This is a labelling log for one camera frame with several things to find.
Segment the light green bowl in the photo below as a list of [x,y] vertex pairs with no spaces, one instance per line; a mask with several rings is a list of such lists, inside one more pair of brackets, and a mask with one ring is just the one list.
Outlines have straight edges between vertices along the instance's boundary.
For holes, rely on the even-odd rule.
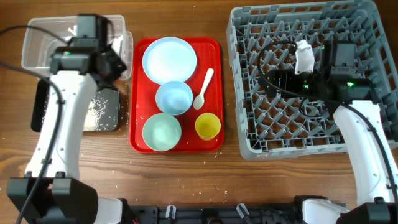
[[159,113],[151,116],[144,124],[142,137],[145,144],[157,152],[173,149],[182,136],[179,121],[170,114]]

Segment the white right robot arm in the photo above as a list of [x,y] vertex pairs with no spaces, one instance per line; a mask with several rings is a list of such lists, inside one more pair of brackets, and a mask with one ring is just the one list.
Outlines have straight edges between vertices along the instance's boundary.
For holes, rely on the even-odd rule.
[[259,81],[271,97],[280,91],[324,102],[345,141],[357,191],[358,206],[352,210],[323,198],[301,200],[302,222],[397,223],[397,165],[382,127],[376,87],[357,76],[355,43],[325,42],[319,68],[306,40],[285,44],[295,68],[260,68]]

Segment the brown carrot piece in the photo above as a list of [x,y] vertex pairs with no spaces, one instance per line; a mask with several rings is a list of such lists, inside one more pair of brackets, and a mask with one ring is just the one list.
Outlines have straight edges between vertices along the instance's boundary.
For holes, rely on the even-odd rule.
[[126,82],[122,80],[115,80],[113,81],[113,85],[122,95],[129,94],[129,87]]

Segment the white rice grains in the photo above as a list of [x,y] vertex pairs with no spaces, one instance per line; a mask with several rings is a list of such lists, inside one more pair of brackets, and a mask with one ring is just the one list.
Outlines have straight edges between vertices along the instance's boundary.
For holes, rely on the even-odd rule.
[[84,132],[115,131],[119,126],[120,94],[117,91],[97,92],[89,104]]

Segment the yellow plastic cup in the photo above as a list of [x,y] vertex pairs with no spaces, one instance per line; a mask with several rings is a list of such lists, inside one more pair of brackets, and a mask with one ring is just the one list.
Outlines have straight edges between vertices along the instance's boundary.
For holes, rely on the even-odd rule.
[[220,130],[221,121],[213,113],[203,113],[195,121],[195,131],[202,140],[212,140]]

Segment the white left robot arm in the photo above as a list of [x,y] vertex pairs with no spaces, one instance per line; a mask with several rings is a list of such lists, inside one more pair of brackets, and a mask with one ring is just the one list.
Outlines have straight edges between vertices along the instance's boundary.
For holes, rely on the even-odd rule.
[[83,127],[95,93],[112,88],[126,69],[112,49],[111,21],[80,14],[77,35],[56,48],[50,60],[49,101],[39,141],[22,177],[11,178],[7,196],[19,211],[17,222],[131,223],[127,201],[100,197],[80,181]]

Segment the light blue bowl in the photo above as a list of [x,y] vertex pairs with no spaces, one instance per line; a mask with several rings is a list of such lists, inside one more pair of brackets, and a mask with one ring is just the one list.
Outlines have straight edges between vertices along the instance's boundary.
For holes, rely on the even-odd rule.
[[155,102],[161,112],[178,116],[190,109],[193,92],[185,82],[170,81],[158,88]]

